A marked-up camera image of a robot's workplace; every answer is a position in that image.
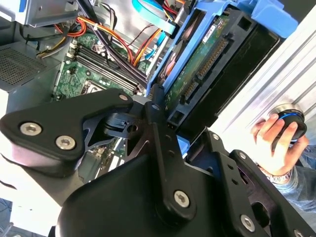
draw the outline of white surface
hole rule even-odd
[[[64,179],[50,178],[12,164],[0,157],[0,198],[13,202],[10,221],[14,226],[47,236],[56,225],[66,198],[83,183],[78,174]]]

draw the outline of circuit board label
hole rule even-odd
[[[206,43],[208,41],[208,39],[211,37],[211,35],[213,34],[213,32],[216,29],[216,25],[212,25],[211,28],[209,29],[209,31],[206,33],[206,35],[204,36],[202,42]]]

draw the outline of aluminum panel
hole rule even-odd
[[[307,124],[316,115],[316,25],[311,24],[315,20],[316,7],[212,125],[226,149],[241,149],[255,158],[249,131],[277,105],[298,104]]]

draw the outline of ventilation grille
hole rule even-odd
[[[10,85],[19,84],[45,68],[42,63],[13,48],[0,49],[0,80]]]

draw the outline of ram slot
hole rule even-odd
[[[114,69],[115,67],[117,67],[117,65],[115,63],[111,62],[110,60],[109,60],[109,65],[110,65],[110,67],[109,67],[108,62],[101,55],[91,51],[90,49],[88,49],[82,45],[79,47],[77,54],[81,55],[82,57],[84,57],[88,60],[93,59],[95,64],[98,64],[100,67],[111,72],[113,75],[118,76],[118,79],[126,81],[127,83],[129,83],[130,85],[132,85],[135,88],[137,87],[138,83],[136,81],[130,79],[120,68],[117,70]]]
[[[101,75],[103,75],[104,77],[110,79],[111,81],[117,83],[118,85],[122,86],[123,88],[130,90],[130,91],[136,91],[136,87],[130,85],[129,83],[125,82],[124,80],[121,80],[119,77],[117,77],[116,75],[110,73],[109,71],[107,71],[106,69],[100,67],[99,65],[95,64],[92,62],[93,60],[90,58],[89,60],[77,55],[77,62],[79,62],[80,64],[82,64],[83,66],[85,66],[86,68],[95,71],[96,73],[99,73]]]

